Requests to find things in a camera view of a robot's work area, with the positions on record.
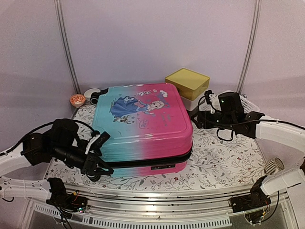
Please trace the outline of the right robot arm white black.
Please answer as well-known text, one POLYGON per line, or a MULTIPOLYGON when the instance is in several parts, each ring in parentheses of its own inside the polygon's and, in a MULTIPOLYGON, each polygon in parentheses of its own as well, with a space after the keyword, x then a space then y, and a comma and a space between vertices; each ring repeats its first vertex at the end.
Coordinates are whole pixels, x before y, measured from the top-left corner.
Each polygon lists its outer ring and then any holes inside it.
POLYGON ((250 189, 249 195, 233 197, 233 210, 246 210, 271 203, 270 196, 282 189, 305 181, 305 128, 303 126, 272 118, 258 111, 246 112, 239 93, 227 91, 215 95, 204 93, 209 110, 197 109, 191 120, 197 128, 229 130, 232 134, 267 141, 294 149, 300 158, 279 172, 265 174, 250 189))

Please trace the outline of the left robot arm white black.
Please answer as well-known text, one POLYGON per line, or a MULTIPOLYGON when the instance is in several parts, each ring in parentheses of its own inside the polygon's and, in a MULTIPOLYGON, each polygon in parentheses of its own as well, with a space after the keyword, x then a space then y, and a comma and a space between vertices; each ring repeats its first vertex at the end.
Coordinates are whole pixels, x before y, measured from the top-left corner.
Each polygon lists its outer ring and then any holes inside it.
POLYGON ((100 133, 87 123, 72 119, 56 119, 31 130, 0 154, 0 197, 39 198, 62 208, 85 206, 87 198, 68 194, 60 178, 30 181, 5 178, 5 175, 57 159, 96 182, 103 175, 113 174, 110 165, 102 160, 100 150, 109 138, 107 132, 100 133))

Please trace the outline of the pink and teal kids suitcase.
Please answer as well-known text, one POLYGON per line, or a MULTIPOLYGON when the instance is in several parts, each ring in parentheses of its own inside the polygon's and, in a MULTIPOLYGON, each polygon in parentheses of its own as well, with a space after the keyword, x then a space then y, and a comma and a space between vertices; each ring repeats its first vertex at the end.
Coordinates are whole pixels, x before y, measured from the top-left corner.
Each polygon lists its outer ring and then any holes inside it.
POLYGON ((193 147, 193 126, 170 83, 115 86, 93 93, 92 127, 107 132, 102 160, 114 177, 177 173, 193 147))

